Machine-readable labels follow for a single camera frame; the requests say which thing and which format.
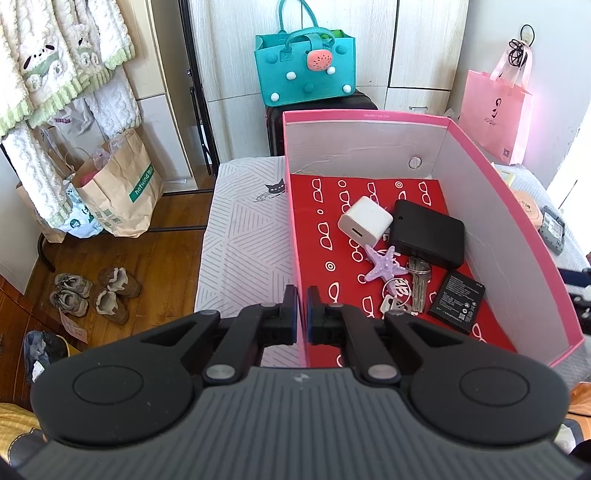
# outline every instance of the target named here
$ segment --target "white wall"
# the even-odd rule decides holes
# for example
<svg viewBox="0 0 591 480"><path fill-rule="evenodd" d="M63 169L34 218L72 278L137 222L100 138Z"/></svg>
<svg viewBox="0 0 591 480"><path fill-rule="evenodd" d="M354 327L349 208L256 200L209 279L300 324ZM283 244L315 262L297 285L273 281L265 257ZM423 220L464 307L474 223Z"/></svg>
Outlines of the white wall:
<svg viewBox="0 0 591 480"><path fill-rule="evenodd" d="M0 275L24 293L37 260L40 230L15 191L17 183L18 177L0 153Z"/></svg>
<svg viewBox="0 0 591 480"><path fill-rule="evenodd" d="M524 165L547 187L591 100L591 1L470 0L448 107L460 112L468 70L490 72L524 24L535 29L534 114Z"/></svg>

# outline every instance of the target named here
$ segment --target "yellow fabric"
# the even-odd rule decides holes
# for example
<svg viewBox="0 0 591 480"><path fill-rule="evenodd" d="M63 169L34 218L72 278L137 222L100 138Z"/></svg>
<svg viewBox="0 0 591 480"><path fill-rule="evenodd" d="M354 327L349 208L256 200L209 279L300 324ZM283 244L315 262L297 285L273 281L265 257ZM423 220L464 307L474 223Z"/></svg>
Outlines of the yellow fabric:
<svg viewBox="0 0 591 480"><path fill-rule="evenodd" d="M68 349L68 356L72 356L77 353L80 353L80 351L77 348L72 347L68 342L66 342L66 339L64 337L62 337L61 335L58 335L57 337L64 340L64 343L66 344L66 348Z"/></svg>
<svg viewBox="0 0 591 480"><path fill-rule="evenodd" d="M37 417L11 403L0 403L0 456L8 463L8 449L19 435L40 429Z"/></svg>

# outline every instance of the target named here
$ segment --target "black circular pad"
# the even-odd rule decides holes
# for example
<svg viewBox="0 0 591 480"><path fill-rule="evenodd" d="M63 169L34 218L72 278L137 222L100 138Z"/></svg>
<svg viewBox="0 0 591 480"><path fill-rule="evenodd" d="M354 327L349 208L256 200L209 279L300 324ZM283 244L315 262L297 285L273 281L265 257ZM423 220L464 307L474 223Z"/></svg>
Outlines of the black circular pad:
<svg viewBox="0 0 591 480"><path fill-rule="evenodd" d="M466 338L425 348L410 384L420 416L442 433L478 445L553 438L569 406L562 379L525 356Z"/></svg>
<svg viewBox="0 0 591 480"><path fill-rule="evenodd" d="M460 380L460 389L468 399L489 407L518 403L529 388L528 381L520 374L497 367L476 368Z"/></svg>
<svg viewBox="0 0 591 480"><path fill-rule="evenodd" d="M178 356L133 337L59 361L31 391L44 433L81 447L154 436L179 421L193 399L193 380Z"/></svg>
<svg viewBox="0 0 591 480"><path fill-rule="evenodd" d="M118 365L91 368L74 381L76 394L95 405L117 405L131 400L143 386L141 374Z"/></svg>

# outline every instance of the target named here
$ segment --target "orange object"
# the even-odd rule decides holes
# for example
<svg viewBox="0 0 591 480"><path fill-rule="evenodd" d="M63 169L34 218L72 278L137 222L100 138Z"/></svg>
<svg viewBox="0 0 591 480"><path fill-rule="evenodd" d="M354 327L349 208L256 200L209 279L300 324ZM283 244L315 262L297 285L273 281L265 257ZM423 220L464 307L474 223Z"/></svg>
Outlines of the orange object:
<svg viewBox="0 0 591 480"><path fill-rule="evenodd" d="M535 203L535 200L530 196L530 194L523 192L521 190L511 190L515 198L523 208L523 211L529 217L531 223L534 225L536 230L542 226L542 212Z"/></svg>

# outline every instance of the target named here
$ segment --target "black metal rack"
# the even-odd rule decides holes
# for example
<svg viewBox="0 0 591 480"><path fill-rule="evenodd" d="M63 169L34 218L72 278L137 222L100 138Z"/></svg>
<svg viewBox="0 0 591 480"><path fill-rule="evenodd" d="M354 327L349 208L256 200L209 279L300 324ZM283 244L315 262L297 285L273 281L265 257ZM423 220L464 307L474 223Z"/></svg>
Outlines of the black metal rack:
<svg viewBox="0 0 591 480"><path fill-rule="evenodd" d="M201 76L199 74L199 66L197 64L197 53L195 51L195 43L193 37L193 29L191 27L191 13L189 10L188 0L178 0L179 14L181 18L181 24L183 27L183 36L185 41L185 48L187 49L187 58L189 60L189 69L187 75L191 77L192 87L189 89L191 95L191 101L193 103L193 110L195 111L195 118L197 119L197 131L199 132L199 140L201 142L201 148L203 150L203 158L205 159L205 165L207 172L210 176L217 177L219 171L219 155L217 153L217 146L213 138L213 129L211 119L209 117L209 111L207 110L207 101L205 100L205 94L203 92L203 86L201 83ZM12 161L4 148L4 145L0 144L2 152L8 159L10 166L15 171ZM164 193L164 197L172 197L178 195L195 195L195 194L211 194L214 189L200 189L200 190L186 190L183 192L168 192ZM198 231L205 230L207 223L202 225L185 225L185 226L165 226L165 227L150 227L146 233L159 233L159 232L185 232L185 231ZM55 272L56 268L53 263L47 258L43 250L45 244L45 237L43 234L39 236L37 242L37 252L39 254L39 260L49 269L50 272Z"/></svg>

